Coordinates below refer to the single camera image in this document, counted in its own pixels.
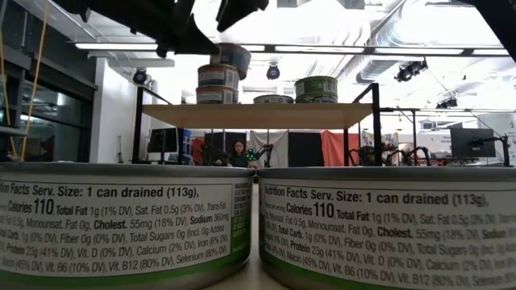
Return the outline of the black ceiling spotlight cluster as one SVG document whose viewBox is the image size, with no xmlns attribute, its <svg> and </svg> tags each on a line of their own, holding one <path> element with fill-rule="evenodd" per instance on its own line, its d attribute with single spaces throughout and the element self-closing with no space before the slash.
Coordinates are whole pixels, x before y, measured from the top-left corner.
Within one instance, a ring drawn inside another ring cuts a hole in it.
<svg viewBox="0 0 516 290">
<path fill-rule="evenodd" d="M 423 61 L 411 61 L 406 64 L 400 65 L 398 73 L 393 77 L 398 82 L 407 82 L 412 78 L 419 75 L 421 72 L 428 69 L 426 60 Z"/>
</svg>

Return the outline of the blue storage bins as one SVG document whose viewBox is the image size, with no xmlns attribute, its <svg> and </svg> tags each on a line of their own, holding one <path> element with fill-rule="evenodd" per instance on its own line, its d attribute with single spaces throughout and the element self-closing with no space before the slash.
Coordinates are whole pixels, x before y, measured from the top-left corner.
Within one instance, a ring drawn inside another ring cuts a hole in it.
<svg viewBox="0 0 516 290">
<path fill-rule="evenodd" d="M 178 162 L 182 165 L 192 165 L 193 157 L 191 155 L 191 131 L 187 129 L 179 129 L 178 137 L 181 139 L 180 150 L 178 151 Z"/>
</svg>

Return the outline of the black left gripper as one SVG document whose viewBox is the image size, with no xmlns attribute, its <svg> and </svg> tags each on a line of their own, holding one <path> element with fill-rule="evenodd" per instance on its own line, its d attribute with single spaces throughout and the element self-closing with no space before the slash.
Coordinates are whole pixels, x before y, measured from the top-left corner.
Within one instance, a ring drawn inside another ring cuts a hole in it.
<svg viewBox="0 0 516 290">
<path fill-rule="evenodd" d="M 87 6 L 117 23 L 139 32 L 158 44 L 175 45 L 176 54 L 215 55 L 214 44 L 189 15 L 189 0 L 86 0 Z M 258 10 L 269 0 L 221 0 L 216 16 L 217 31 L 224 32 Z"/>
</svg>

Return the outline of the black ceiling rail fixture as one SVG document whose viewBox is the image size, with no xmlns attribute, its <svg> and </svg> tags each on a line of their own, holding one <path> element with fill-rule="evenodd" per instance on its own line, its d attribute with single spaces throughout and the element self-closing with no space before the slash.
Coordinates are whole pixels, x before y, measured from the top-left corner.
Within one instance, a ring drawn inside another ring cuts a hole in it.
<svg viewBox="0 0 516 290">
<path fill-rule="evenodd" d="M 471 4 L 458 0 L 434 0 L 425 2 L 425 6 L 435 7 L 455 7 L 455 8 L 472 8 Z"/>
</svg>

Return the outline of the silver ventilation duct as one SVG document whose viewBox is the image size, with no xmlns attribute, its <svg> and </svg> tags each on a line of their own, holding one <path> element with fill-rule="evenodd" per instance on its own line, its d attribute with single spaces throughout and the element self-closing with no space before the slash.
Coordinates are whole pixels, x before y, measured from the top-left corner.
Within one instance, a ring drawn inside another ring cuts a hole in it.
<svg viewBox="0 0 516 290">
<path fill-rule="evenodd" d="M 366 41 L 373 47 L 431 46 L 438 41 L 441 8 L 431 0 L 400 0 Z M 397 63 L 391 56 L 353 56 L 341 77 L 369 84 Z"/>
</svg>

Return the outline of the black background monitor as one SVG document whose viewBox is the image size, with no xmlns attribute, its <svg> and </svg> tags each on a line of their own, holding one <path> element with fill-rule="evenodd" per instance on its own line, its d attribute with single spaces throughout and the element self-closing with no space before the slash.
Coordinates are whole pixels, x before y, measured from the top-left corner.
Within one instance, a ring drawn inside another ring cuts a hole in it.
<svg viewBox="0 0 516 290">
<path fill-rule="evenodd" d="M 177 128 L 154 129 L 151 132 L 148 143 L 148 152 L 151 153 L 171 153 L 177 152 Z"/>
</svg>

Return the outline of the orange hanging cloth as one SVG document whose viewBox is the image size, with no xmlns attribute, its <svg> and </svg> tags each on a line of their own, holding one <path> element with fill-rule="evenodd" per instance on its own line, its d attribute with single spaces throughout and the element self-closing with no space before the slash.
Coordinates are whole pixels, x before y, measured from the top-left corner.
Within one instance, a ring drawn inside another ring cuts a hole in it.
<svg viewBox="0 0 516 290">
<path fill-rule="evenodd" d="M 325 167 L 344 166 L 343 133 L 333 133 L 329 130 L 321 132 L 322 156 Z M 360 136 L 348 134 L 349 149 L 359 148 Z"/>
</svg>

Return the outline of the tuna can white green label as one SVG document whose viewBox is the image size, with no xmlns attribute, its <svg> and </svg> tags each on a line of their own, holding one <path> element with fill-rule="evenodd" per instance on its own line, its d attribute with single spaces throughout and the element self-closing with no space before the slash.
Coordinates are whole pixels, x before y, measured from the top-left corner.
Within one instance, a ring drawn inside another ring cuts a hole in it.
<svg viewBox="0 0 516 290">
<path fill-rule="evenodd" d="M 197 290 L 251 251 L 254 171 L 0 164 L 0 290 Z"/>
<path fill-rule="evenodd" d="M 293 290 L 516 290 L 516 169 L 269 168 L 263 269 Z"/>
<path fill-rule="evenodd" d="M 289 97 L 286 95 L 267 94 L 267 95 L 261 95 L 259 97 L 255 97 L 253 99 L 253 103 L 254 104 L 266 104 L 266 103 L 289 104 L 289 103 L 294 103 L 294 99 L 292 97 Z"/>
</svg>

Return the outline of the black computer monitor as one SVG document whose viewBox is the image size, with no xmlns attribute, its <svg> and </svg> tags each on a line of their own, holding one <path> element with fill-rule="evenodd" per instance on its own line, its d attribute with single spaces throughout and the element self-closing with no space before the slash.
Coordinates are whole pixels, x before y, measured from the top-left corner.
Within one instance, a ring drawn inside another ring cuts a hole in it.
<svg viewBox="0 0 516 290">
<path fill-rule="evenodd" d="M 451 153 L 454 158 L 488 158 L 496 156 L 491 129 L 451 128 Z"/>
</svg>

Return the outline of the white hanging cloth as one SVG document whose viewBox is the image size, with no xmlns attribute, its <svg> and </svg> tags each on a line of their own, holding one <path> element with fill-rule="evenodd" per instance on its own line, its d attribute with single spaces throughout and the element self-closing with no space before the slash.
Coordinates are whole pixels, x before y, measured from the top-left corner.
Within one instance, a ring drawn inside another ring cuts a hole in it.
<svg viewBox="0 0 516 290">
<path fill-rule="evenodd" d="M 287 130 L 249 132 L 248 145 L 253 151 L 259 151 L 264 145 L 272 144 L 269 163 L 272 168 L 287 168 L 289 166 L 289 133 Z"/>
</svg>

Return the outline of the black partition panel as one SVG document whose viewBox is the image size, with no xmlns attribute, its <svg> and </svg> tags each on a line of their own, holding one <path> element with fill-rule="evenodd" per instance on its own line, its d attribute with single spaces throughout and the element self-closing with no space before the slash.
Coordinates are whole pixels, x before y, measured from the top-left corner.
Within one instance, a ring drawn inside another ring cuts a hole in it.
<svg viewBox="0 0 516 290">
<path fill-rule="evenodd" d="M 237 141 L 242 141 L 246 145 L 247 151 L 247 140 L 244 133 L 224 131 L 205 134 L 203 165 L 232 167 L 230 158 L 233 145 Z"/>
<path fill-rule="evenodd" d="M 288 163 L 290 168 L 323 167 L 320 133 L 289 132 Z"/>
</svg>

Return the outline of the person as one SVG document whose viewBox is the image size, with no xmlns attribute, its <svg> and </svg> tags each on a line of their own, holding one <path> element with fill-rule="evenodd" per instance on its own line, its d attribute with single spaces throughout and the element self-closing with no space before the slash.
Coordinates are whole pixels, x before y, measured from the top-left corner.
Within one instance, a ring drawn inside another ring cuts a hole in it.
<svg viewBox="0 0 516 290">
<path fill-rule="evenodd" d="M 246 145 L 242 141 L 234 143 L 230 164 L 232 167 L 237 168 L 258 168 L 258 163 L 256 161 L 248 160 Z"/>
</svg>

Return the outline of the wooden shelf black metal frame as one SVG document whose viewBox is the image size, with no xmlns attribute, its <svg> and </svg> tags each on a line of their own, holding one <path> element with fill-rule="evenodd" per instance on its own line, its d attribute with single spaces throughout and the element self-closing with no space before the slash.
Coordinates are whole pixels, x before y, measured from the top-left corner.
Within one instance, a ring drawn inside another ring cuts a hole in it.
<svg viewBox="0 0 516 290">
<path fill-rule="evenodd" d="M 145 105 L 138 88 L 135 137 L 144 114 L 181 129 L 343 130 L 344 164 L 348 165 L 348 131 L 373 117 L 375 165 L 381 165 L 381 108 L 379 85 L 372 83 L 351 103 Z"/>
</svg>

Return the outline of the black background stand frame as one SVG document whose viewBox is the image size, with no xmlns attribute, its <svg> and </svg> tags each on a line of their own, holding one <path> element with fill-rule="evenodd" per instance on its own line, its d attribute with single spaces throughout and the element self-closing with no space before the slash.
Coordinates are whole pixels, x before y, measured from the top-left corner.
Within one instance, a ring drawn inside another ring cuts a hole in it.
<svg viewBox="0 0 516 290">
<path fill-rule="evenodd" d="M 451 128 L 491 129 L 494 137 L 509 137 L 510 166 L 516 166 L 516 110 L 496 109 L 416 109 L 384 107 L 381 117 L 396 117 L 399 123 L 385 129 L 392 133 L 398 146 L 413 150 L 414 164 L 425 158 L 421 153 L 426 149 L 433 164 L 460 164 L 503 166 L 502 143 L 495 141 L 496 156 L 488 158 L 454 158 L 452 156 Z"/>
</svg>

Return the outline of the colourful printed tapestry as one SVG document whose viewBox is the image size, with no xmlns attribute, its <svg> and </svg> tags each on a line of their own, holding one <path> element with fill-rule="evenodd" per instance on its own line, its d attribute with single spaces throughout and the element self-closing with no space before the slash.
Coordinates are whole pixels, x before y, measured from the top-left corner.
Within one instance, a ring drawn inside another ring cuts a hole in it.
<svg viewBox="0 0 516 290">
<path fill-rule="evenodd" d="M 360 134 L 361 146 L 374 147 L 374 134 L 363 130 Z M 398 149 L 398 141 L 394 134 L 385 134 L 381 136 L 381 153 L 382 165 L 392 166 L 392 153 Z"/>
</svg>

